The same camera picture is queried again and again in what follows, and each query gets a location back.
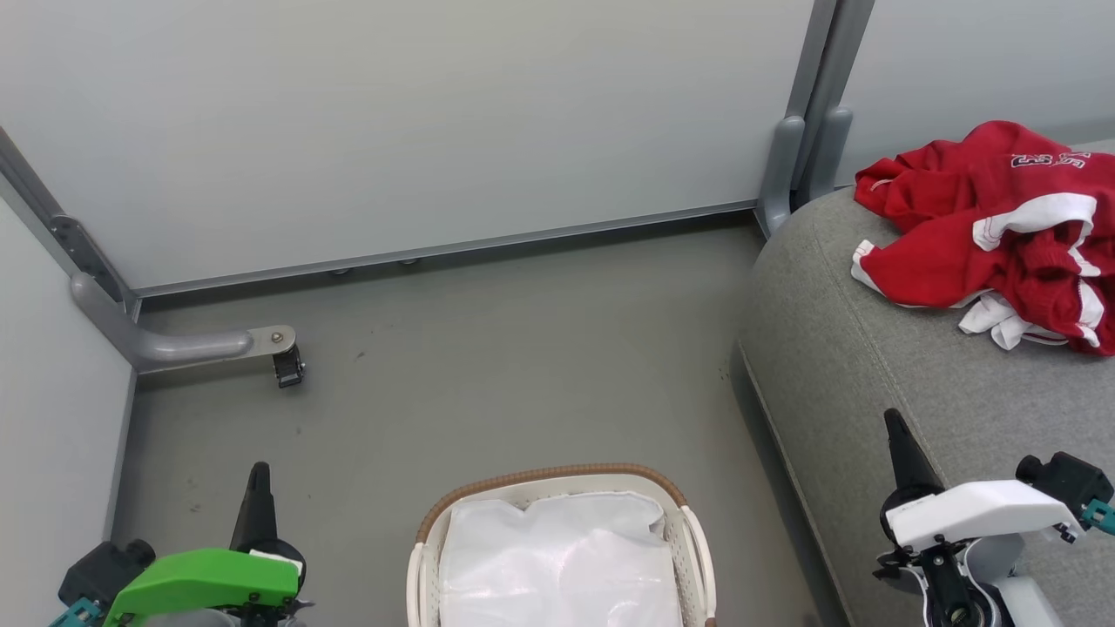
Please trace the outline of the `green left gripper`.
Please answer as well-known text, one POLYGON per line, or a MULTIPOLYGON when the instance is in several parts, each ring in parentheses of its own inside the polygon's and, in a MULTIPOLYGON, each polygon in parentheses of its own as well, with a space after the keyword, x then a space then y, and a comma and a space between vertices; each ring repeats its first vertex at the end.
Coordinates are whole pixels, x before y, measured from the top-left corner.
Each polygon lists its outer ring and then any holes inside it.
POLYGON ((115 596, 103 625, 146 627, 155 617, 214 610, 236 627, 288 627, 304 606, 299 595, 307 565, 278 540, 270 465, 255 462, 231 550, 203 548, 156 559, 115 596))

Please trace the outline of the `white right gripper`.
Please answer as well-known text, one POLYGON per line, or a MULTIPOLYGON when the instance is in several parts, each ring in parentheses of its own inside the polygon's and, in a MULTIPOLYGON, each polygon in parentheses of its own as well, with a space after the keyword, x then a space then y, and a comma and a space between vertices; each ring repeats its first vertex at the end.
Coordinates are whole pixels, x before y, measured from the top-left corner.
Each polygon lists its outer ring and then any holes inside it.
POLYGON ((881 524, 895 546, 878 579, 919 594, 923 627, 1064 627, 1031 576, 1016 572, 1027 533, 1073 544, 1070 509, 1017 480, 944 489, 900 409, 884 412, 895 491, 881 524))

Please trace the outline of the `red and white garment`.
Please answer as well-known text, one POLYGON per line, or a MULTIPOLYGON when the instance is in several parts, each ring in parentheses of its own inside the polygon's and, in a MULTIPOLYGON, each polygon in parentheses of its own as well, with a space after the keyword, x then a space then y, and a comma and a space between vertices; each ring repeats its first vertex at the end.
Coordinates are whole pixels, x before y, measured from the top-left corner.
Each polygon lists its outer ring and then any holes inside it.
POLYGON ((899 230, 854 278, 906 308, 962 308, 967 334, 1115 356, 1115 154, 989 120, 876 162, 854 199, 899 230))

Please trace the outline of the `white laundry basket brown rim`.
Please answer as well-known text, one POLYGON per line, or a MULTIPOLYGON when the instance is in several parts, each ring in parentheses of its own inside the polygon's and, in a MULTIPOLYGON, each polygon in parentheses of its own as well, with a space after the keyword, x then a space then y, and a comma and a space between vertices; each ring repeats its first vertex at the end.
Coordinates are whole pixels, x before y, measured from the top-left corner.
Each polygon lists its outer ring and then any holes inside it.
POLYGON ((473 482, 442 496, 423 518, 408 560, 408 627, 442 627, 439 567, 443 541, 449 536, 453 507, 462 502, 501 500, 522 509, 545 496, 590 492, 631 492, 649 496, 665 509, 665 541, 672 549, 673 587, 679 595, 681 623, 683 627, 718 627, 712 552, 700 520, 672 480, 656 469, 632 463, 527 469, 473 482))

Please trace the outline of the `grey fabric sofa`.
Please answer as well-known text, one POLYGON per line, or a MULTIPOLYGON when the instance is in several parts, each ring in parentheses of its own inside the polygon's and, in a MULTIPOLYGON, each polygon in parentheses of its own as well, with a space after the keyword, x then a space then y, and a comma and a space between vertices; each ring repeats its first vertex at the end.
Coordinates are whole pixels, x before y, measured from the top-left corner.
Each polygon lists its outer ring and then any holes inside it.
POLYGON ((853 277, 857 245, 896 226, 854 199, 814 199, 763 247, 733 369, 764 409, 780 466, 852 627, 922 627, 921 599, 875 578, 895 489, 884 412, 900 409, 943 480, 1015 479, 1065 452, 1115 484, 1115 356, 967 334, 962 308, 906 308, 853 277))

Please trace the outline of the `black caster wheel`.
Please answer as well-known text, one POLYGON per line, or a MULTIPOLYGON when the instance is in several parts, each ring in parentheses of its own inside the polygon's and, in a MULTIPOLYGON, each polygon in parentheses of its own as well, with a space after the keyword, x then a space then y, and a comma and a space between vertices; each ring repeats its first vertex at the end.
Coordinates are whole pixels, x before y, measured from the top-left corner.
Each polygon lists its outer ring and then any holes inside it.
POLYGON ((293 388, 304 382, 304 361, 295 344, 287 353, 272 354, 272 361, 279 389, 293 388))

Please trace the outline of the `grey partition support foot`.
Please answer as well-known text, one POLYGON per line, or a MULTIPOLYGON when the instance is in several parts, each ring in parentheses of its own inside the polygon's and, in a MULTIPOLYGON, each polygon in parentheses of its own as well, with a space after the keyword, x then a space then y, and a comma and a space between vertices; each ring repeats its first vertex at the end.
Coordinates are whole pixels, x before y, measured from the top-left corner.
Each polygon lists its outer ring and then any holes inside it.
POLYGON ((151 332, 125 314, 91 274, 75 273, 69 281, 72 302, 112 343, 132 368, 140 374, 169 372, 214 361, 250 360, 291 353, 295 331, 287 325, 258 327, 237 332, 167 336, 151 332))

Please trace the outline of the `white plastic bag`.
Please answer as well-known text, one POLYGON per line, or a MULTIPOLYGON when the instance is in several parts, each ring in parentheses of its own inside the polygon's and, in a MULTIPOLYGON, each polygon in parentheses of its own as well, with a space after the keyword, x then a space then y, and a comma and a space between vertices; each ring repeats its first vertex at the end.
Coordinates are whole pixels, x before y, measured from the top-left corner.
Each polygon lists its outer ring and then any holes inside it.
POLYGON ((454 507, 442 627, 683 627, 665 522, 630 492, 454 507))

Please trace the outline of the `grey partition corner post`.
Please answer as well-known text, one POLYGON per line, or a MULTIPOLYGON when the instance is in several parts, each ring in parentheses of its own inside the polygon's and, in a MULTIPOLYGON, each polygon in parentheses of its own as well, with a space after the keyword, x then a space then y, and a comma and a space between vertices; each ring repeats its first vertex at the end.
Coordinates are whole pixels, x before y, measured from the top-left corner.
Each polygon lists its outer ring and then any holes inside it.
POLYGON ((25 155, 17 148, 8 132, 0 126, 0 174, 11 184, 17 195, 43 222, 57 245, 71 259, 72 266, 81 273, 91 274, 112 300, 119 303, 125 314, 136 317, 139 298, 124 282, 122 274, 109 258, 97 245, 86 226, 77 218, 66 213, 45 186, 25 155))

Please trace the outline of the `grey partition bottom rail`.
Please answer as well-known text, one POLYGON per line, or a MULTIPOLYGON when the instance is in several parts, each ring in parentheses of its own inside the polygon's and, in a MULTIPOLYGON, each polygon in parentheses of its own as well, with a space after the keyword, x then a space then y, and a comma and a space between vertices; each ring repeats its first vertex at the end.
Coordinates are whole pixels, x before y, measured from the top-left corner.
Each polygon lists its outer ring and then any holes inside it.
POLYGON ((133 288, 132 293, 140 299, 191 293, 192 291, 227 288, 237 284, 259 283, 270 280, 284 280, 300 277, 300 274, 330 273, 330 271, 351 269, 351 267, 387 266, 388 263, 403 262, 411 259, 421 260, 438 255, 476 253, 476 251, 493 249, 493 247, 534 245, 534 243, 549 241, 549 239, 569 239, 575 237, 589 237, 602 232, 641 229, 641 226, 669 225, 669 223, 681 222, 685 221, 685 219, 716 218, 716 215, 729 213, 756 213, 760 215, 760 218, 764 218, 764 211, 760 209, 760 202, 758 202, 757 199, 752 199, 752 201, 740 201, 725 204, 714 204, 714 206, 662 212, 648 215, 648 218, 608 219, 608 221, 598 222, 594 223, 594 225, 560 226, 560 229, 549 229, 518 235, 477 239, 476 241, 471 242, 454 243, 454 245, 417 247, 417 249, 403 250, 399 251, 399 253, 360 255, 340 260, 309 263, 309 266, 274 267, 274 269, 253 271, 253 273, 220 274, 220 277, 203 280, 190 280, 176 283, 152 286, 147 288, 133 288))

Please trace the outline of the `grey partition post with feet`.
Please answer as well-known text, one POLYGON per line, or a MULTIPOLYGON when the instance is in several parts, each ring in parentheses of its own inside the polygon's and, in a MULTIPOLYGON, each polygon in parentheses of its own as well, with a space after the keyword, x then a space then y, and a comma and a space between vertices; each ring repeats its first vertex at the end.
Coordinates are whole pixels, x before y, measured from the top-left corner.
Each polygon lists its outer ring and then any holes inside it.
POLYGON ((813 0, 784 118, 773 132, 755 214, 770 238, 793 211, 837 189, 854 114, 841 103, 875 0, 813 0))

